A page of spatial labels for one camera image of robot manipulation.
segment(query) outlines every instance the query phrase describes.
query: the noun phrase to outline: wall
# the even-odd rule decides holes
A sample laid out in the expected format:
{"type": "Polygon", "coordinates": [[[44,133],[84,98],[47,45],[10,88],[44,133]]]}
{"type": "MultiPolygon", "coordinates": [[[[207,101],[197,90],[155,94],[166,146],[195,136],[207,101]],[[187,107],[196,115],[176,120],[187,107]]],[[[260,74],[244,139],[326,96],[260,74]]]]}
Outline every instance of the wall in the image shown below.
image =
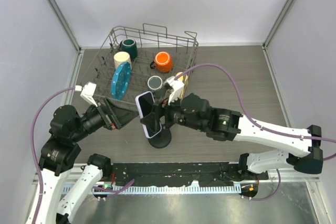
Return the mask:
{"type": "Polygon", "coordinates": [[[264,42],[285,0],[56,0],[82,46],[101,46],[112,27],[198,32],[201,43],[264,42]]]}
{"type": "MultiPolygon", "coordinates": [[[[0,0],[0,219],[24,223],[35,174],[29,131],[39,106],[65,88],[76,52],[46,0],[0,0]]],[[[48,140],[58,97],[42,111],[36,149],[48,140]]]]}
{"type": "MultiPolygon", "coordinates": [[[[269,47],[293,126],[317,124],[336,138],[336,2],[296,0],[269,47]]],[[[324,155],[336,145],[323,143],[324,155]]],[[[321,180],[330,210],[336,205],[336,159],[324,163],[321,180]]],[[[336,223],[335,212],[332,212],[336,223]]]]}

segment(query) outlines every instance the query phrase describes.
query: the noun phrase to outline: black round base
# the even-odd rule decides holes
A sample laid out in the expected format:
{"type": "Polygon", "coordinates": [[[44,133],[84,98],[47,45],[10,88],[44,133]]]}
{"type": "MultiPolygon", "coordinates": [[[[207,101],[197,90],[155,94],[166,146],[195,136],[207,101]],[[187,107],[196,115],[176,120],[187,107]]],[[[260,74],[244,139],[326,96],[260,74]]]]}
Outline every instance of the black round base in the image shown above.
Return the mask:
{"type": "Polygon", "coordinates": [[[154,148],[162,149],[167,147],[172,140],[172,133],[169,129],[162,130],[158,135],[153,138],[148,138],[148,142],[154,148]]]}

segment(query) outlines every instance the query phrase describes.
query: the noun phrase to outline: metal wire rack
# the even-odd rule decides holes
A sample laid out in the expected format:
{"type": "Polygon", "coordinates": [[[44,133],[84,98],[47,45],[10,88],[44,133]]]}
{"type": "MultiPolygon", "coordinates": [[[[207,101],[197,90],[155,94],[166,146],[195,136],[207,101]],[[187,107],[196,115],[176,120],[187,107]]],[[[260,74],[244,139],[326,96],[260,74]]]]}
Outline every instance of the metal wire rack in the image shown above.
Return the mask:
{"type": "MultiPolygon", "coordinates": [[[[164,81],[168,77],[175,76],[177,73],[194,66],[198,48],[197,33],[192,31],[185,31],[185,33],[189,37],[170,35],[167,32],[167,27],[147,23],[142,25],[142,29],[124,26],[113,28],[86,71],[87,73],[92,69],[95,70],[92,79],[92,82],[97,84],[94,99],[102,101],[103,98],[108,98],[116,106],[136,111],[135,97],[148,91],[147,81],[150,76],[160,76],[164,81]],[[145,29],[146,27],[164,30],[164,32],[152,31],[145,29]],[[138,56],[132,61],[131,80],[126,94],[122,100],[115,100],[110,91],[111,80],[116,70],[113,56],[120,50],[120,43],[127,38],[136,41],[138,56]],[[106,44],[110,45],[110,50],[104,50],[106,44]],[[168,73],[161,73],[150,68],[150,63],[160,51],[167,51],[172,57],[173,68],[168,73]]],[[[164,97],[156,99],[162,100],[167,96],[166,93],[164,97]]]]}

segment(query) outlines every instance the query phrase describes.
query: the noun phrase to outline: orange mug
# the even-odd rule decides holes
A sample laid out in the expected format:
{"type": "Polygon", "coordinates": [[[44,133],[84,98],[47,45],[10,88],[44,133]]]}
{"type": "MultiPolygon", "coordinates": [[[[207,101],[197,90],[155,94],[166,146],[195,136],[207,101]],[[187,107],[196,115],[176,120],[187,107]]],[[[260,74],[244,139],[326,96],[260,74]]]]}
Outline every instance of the orange mug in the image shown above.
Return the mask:
{"type": "Polygon", "coordinates": [[[167,73],[173,68],[172,57],[165,51],[158,52],[151,62],[150,68],[157,68],[158,71],[167,73]]]}

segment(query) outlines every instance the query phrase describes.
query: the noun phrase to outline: blue plate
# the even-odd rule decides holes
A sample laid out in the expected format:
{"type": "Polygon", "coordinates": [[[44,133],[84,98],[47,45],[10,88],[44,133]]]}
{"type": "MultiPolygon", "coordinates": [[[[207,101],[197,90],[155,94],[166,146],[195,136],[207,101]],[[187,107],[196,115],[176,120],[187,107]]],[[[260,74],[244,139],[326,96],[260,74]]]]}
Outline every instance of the blue plate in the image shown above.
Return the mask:
{"type": "Polygon", "coordinates": [[[111,94],[114,99],[121,100],[126,94],[131,79],[131,64],[123,62],[114,72],[111,82],[111,94]]]}

